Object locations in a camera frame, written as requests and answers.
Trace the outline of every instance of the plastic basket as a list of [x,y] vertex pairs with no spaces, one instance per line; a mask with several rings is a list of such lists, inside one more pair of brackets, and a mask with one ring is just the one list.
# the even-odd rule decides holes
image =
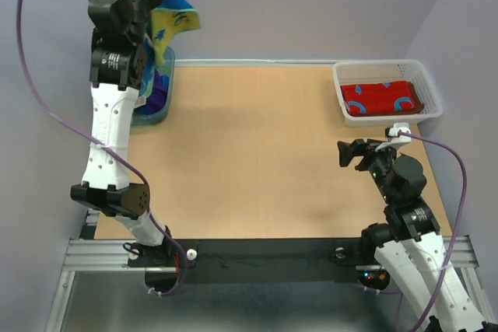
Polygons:
[[[346,126],[376,126],[394,122],[418,124],[427,118],[435,118],[443,114],[443,106],[437,95],[432,80],[426,69],[417,60],[366,60],[344,61],[334,65],[335,91]],[[415,86],[415,91],[424,109],[418,114],[379,117],[353,117],[349,115],[341,86],[367,83],[382,83],[393,81],[409,81]]]

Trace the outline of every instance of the wooden table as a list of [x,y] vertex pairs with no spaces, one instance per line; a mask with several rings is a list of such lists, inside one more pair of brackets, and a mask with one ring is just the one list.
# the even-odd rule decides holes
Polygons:
[[[344,125],[330,67],[185,67],[168,117],[132,129],[128,158],[176,238],[356,237],[384,222],[384,201],[357,162],[338,165],[337,141],[355,138],[384,128]],[[402,150],[422,163],[423,197],[450,235],[422,142]],[[101,215],[95,238],[131,235]]]

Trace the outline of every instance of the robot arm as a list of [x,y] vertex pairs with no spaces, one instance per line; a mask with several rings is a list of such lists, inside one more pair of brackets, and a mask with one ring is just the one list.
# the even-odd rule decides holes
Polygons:
[[[410,134],[409,125],[388,128],[387,142],[339,142],[339,163],[346,167],[354,157],[363,157],[356,170],[370,173],[388,204],[384,209],[388,223],[371,225],[362,231],[360,252],[366,260],[375,259],[388,270],[420,316],[436,288],[446,250],[439,224],[420,196],[426,186],[422,165],[410,156],[397,155],[397,150],[410,142],[410,138],[398,136],[400,131]],[[443,286],[423,328],[491,330],[468,297],[451,262],[444,270]]]
[[[149,13],[162,0],[88,1],[89,17],[95,25],[90,64],[92,136],[126,160],[132,113],[146,63],[143,44]],[[101,145],[90,145],[82,182],[72,186],[71,198],[115,217],[137,243],[168,249],[154,225],[149,186],[130,183],[128,170]]]

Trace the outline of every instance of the white wall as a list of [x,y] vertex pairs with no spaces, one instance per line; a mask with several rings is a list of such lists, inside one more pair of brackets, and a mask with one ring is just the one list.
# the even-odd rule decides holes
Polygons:
[[[468,198],[459,234],[469,234],[479,274],[498,310],[498,0],[437,0],[414,39],[409,58],[430,70],[446,113],[421,126],[424,135],[453,145],[468,167]],[[428,147],[445,207],[454,220],[461,191],[452,156]]]
[[[84,211],[69,198],[88,145],[43,115],[24,81],[15,42],[16,0],[0,0],[0,330],[45,328],[69,238]],[[65,118],[90,129],[86,0],[26,0],[28,65]]]
[[436,0],[188,0],[177,58],[402,57]]

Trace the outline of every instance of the metal floor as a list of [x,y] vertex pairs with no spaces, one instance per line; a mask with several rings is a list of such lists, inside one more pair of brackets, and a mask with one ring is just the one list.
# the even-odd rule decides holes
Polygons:
[[[140,273],[75,274],[66,332],[343,332],[394,329],[398,295],[332,282],[185,285],[171,297],[148,295]],[[409,304],[402,330],[416,318]]]

